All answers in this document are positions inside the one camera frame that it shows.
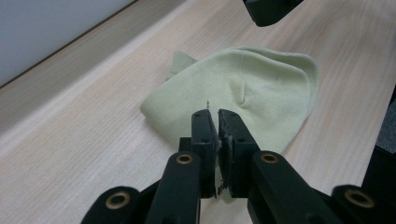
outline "screw hole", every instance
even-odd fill
[[[119,191],[112,194],[106,200],[106,207],[109,209],[119,209],[131,201],[131,196],[125,191]]]
[[[372,208],[375,205],[373,199],[370,196],[358,189],[348,189],[345,192],[345,197],[348,201],[359,207]]]
[[[268,163],[276,163],[279,161],[277,156],[269,153],[265,153],[261,155],[262,161],[268,162]]]
[[[176,161],[180,164],[189,164],[192,162],[192,156],[183,154],[176,158]]]

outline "wood grain surface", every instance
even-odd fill
[[[315,109],[285,157],[314,188],[359,185],[396,83],[396,1],[305,0],[259,28],[242,1],[140,0],[0,90],[0,223],[79,223],[105,190],[144,189],[176,152],[139,111],[173,52],[311,55]],[[203,200],[201,223],[250,223]]]

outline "green cloth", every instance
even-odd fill
[[[307,55],[237,47],[201,61],[176,52],[168,79],[141,105],[147,120],[175,147],[191,136],[192,113],[238,113],[261,150],[282,152],[301,129],[318,93],[318,71]]]

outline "white wall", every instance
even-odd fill
[[[0,86],[133,0],[0,0]]]

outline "light green towel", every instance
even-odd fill
[[[166,82],[141,105],[148,121],[175,147],[191,136],[191,114],[206,108],[238,113],[261,150],[282,152],[311,112],[318,71],[309,56],[238,47],[201,61],[176,52]]]

